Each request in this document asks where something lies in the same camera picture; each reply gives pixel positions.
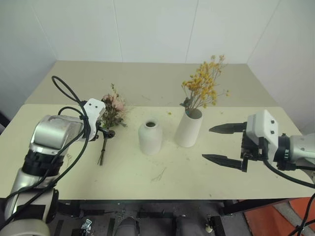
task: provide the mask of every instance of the table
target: table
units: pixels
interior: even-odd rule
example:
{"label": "table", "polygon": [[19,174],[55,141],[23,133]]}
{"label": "table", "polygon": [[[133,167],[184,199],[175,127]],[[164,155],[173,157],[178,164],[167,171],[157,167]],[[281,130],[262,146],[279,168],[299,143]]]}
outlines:
{"label": "table", "polygon": [[[26,104],[0,136],[0,197],[11,190],[34,127],[46,114],[55,115],[63,105]],[[208,132],[212,126],[244,122],[248,115],[267,109],[287,135],[300,134],[279,107],[210,107],[195,146],[183,148],[173,141],[183,114],[182,107],[129,107],[128,127],[115,127],[116,137],[107,143],[104,165],[98,166],[102,139],[90,142],[81,160],[57,185],[60,199],[76,200],[224,200],[308,197],[314,190],[292,183],[268,170],[263,163],[250,161],[248,172],[221,167],[201,157],[203,153],[239,159],[241,133]],[[147,118],[157,118],[163,127],[160,153],[146,156],[138,144],[138,127]],[[74,143],[64,158],[63,171],[81,149]],[[304,172],[287,172],[311,181]]]}

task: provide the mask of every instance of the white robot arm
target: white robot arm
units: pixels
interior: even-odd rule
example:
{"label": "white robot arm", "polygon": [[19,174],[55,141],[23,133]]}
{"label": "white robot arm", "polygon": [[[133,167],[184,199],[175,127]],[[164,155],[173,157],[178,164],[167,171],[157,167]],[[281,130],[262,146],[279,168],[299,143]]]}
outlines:
{"label": "white robot arm", "polygon": [[[54,79],[65,84],[58,77]],[[0,236],[49,236],[46,224],[57,212],[59,193],[54,188],[57,181],[79,160],[87,142],[98,138],[97,131],[103,132],[107,138],[115,135],[100,127],[99,118],[106,108],[104,102],[91,98],[84,105],[84,102],[78,103],[81,111],[64,107],[57,116],[45,116],[37,124],[24,164],[18,170],[11,194],[5,199],[6,222]],[[61,115],[65,109],[75,110],[80,117]],[[60,174],[63,158],[75,141],[85,141],[84,147],[76,160]]]}
{"label": "white robot arm", "polygon": [[[262,161],[274,173],[298,184],[315,188],[315,184],[294,179],[281,171],[301,169],[315,183],[315,133],[305,136],[278,135],[278,123],[267,110],[248,117],[244,123],[214,126],[211,132],[232,134],[242,132],[241,158],[229,159],[216,154],[202,156],[216,164],[247,171],[248,160]],[[277,169],[271,163],[277,163]]]}

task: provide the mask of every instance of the black cable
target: black cable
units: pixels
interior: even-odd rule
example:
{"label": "black cable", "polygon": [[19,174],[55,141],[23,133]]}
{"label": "black cable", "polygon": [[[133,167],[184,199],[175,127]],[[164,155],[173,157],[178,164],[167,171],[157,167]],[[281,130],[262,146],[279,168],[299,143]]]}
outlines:
{"label": "black cable", "polygon": [[[305,226],[311,225],[315,223],[315,219],[314,220],[310,220],[308,222],[305,223]],[[300,227],[296,227],[295,230],[293,230],[288,236],[293,236],[295,233],[297,233],[300,230]]]}
{"label": "black cable", "polygon": [[[56,80],[58,80],[59,82],[61,82],[68,90],[69,92],[73,95],[73,97],[69,96],[66,92],[64,92],[60,86],[57,84]],[[88,142],[89,142],[89,137],[90,137],[90,132],[91,132],[91,127],[89,124],[89,117],[87,116],[87,113],[85,111],[85,108],[83,106],[83,102],[78,98],[78,96],[75,94],[75,92],[59,77],[57,76],[52,76],[52,81],[54,83],[54,85],[68,98],[70,98],[71,100],[75,101],[78,103],[78,105],[80,106],[83,114],[79,111],[79,113],[81,113],[81,119],[83,120],[83,130],[82,132],[84,133],[84,137],[85,137],[85,142],[84,145],[80,151],[80,153],[78,154],[77,158],[73,161],[73,163],[60,175],[58,176],[54,181],[50,182],[45,188],[41,189],[34,197],[32,197],[30,200],[28,200],[24,205],[22,205],[15,213],[13,213],[0,227],[0,230],[5,227],[8,223],[10,223],[15,217],[17,217],[23,210],[25,210],[33,201],[35,201],[38,197],[40,197],[43,193],[45,193],[46,191],[52,189],[57,182],[64,177],[71,169],[72,167],[79,161],[79,159],[81,158],[83,152],[85,151]]]}
{"label": "black cable", "polygon": [[315,171],[315,167],[311,166],[296,166],[296,168],[299,170]]}
{"label": "black cable", "polygon": [[284,174],[283,172],[277,170],[276,168],[274,168],[269,162],[268,160],[264,160],[264,164],[268,167],[269,170],[271,170],[272,172],[280,175],[281,177],[287,179],[287,180],[290,180],[292,182],[295,182],[295,183],[298,183],[300,185],[303,185],[303,186],[306,186],[306,187],[310,187],[310,188],[315,188],[315,184],[311,184],[311,183],[308,183],[308,182],[305,182],[305,181],[302,181],[302,180],[299,180],[299,179],[296,179],[296,178],[293,178],[291,176],[288,176],[286,174]]}
{"label": "black cable", "polygon": [[304,227],[305,226],[308,226],[310,224],[313,224],[315,223],[315,219],[314,220],[310,220],[309,222],[306,222],[307,218],[309,217],[309,213],[310,213],[310,210],[311,210],[311,205],[312,205],[312,201],[315,199],[315,193],[311,196],[308,204],[307,204],[307,207],[306,207],[306,211],[305,211],[305,215],[304,215],[304,218],[302,220],[302,223],[300,226],[296,227],[295,230],[293,230],[288,236],[292,236],[294,235],[295,233],[298,233],[297,235],[300,236]]}
{"label": "black cable", "polygon": [[82,112],[80,112],[78,109],[76,109],[76,108],[74,108],[74,107],[62,107],[62,108],[58,111],[58,115],[61,115],[61,113],[62,113],[64,110],[66,110],[66,109],[76,111],[77,113],[80,114],[81,117],[84,116]]}
{"label": "black cable", "polygon": [[310,200],[309,200],[309,203],[307,204],[307,207],[306,207],[306,211],[305,211],[305,215],[304,215],[304,218],[302,220],[302,223],[300,225],[300,230],[298,231],[297,233],[297,236],[300,236],[304,227],[305,227],[305,223],[307,221],[307,218],[309,217],[309,213],[310,213],[310,209],[311,209],[311,205],[312,205],[312,201],[315,199],[315,193],[311,196]]}

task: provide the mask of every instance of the vase opening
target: vase opening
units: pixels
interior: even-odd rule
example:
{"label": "vase opening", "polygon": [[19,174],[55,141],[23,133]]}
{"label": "vase opening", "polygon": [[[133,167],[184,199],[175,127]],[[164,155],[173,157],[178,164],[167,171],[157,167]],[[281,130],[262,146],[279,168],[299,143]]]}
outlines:
{"label": "vase opening", "polygon": [[156,124],[154,122],[152,122],[152,121],[149,121],[149,122],[146,123],[146,126],[150,127],[150,128],[154,127],[155,125]]}
{"label": "vase opening", "polygon": [[186,114],[191,119],[200,119],[202,117],[202,112],[198,109],[193,109],[189,113],[186,112]]}

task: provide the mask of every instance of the small white vase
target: small white vase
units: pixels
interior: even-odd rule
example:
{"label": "small white vase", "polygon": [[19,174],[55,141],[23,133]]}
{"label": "small white vase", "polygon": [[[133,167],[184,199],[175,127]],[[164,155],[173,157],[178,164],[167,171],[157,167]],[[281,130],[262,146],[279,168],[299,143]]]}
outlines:
{"label": "small white vase", "polygon": [[175,133],[175,142],[179,146],[189,148],[196,143],[202,118],[202,112],[198,109],[195,109],[190,116],[184,112]]}
{"label": "small white vase", "polygon": [[162,127],[156,119],[150,119],[139,127],[139,144],[144,154],[157,154],[162,145]]}

